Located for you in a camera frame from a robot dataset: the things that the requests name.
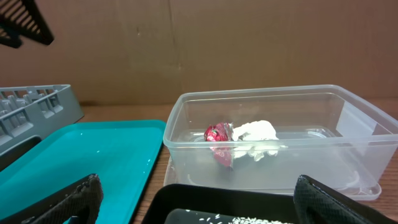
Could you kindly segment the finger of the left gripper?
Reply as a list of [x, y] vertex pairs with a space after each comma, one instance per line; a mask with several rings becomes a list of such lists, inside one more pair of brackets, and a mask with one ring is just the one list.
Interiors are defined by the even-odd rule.
[[54, 41], [34, 0], [1, 0], [1, 45], [18, 49], [20, 36], [44, 45]]

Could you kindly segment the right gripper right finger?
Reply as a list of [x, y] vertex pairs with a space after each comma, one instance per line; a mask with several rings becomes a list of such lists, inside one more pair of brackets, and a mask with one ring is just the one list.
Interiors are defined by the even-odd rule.
[[293, 200], [298, 220], [304, 224], [397, 224], [307, 175], [298, 177]]

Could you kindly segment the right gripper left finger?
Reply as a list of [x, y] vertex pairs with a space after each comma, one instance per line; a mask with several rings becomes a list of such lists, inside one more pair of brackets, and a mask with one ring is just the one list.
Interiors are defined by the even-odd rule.
[[99, 176], [90, 174], [33, 205], [1, 219], [1, 223], [95, 223], [103, 197]]

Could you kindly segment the white napkin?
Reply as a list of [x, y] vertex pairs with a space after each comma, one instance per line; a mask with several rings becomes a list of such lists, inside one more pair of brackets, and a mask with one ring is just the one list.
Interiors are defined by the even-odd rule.
[[[266, 120], [253, 121], [233, 128], [233, 141], [267, 141], [278, 140], [276, 130], [273, 125]], [[239, 146], [233, 149], [233, 159], [241, 158], [245, 155], [253, 158], [255, 162], [260, 161], [264, 154], [276, 156], [279, 149], [287, 148], [285, 145], [269, 144], [262, 146]]]

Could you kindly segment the pile of rice grains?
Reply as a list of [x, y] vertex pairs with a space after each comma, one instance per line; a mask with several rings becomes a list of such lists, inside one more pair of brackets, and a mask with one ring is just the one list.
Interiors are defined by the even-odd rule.
[[185, 210], [184, 215], [190, 215], [193, 218], [192, 223], [207, 224], [291, 224], [279, 220], [266, 220], [256, 217], [234, 217], [222, 215], [220, 213], [207, 213], [193, 210]]

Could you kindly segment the red snack wrapper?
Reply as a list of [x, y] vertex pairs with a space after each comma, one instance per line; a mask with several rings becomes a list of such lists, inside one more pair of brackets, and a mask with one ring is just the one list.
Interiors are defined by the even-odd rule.
[[[232, 141], [233, 124], [232, 123], [218, 123], [215, 126], [210, 125], [205, 133], [205, 141], [221, 142]], [[214, 159], [225, 167], [232, 168], [233, 166], [233, 152], [230, 147], [210, 147], [213, 152]]]

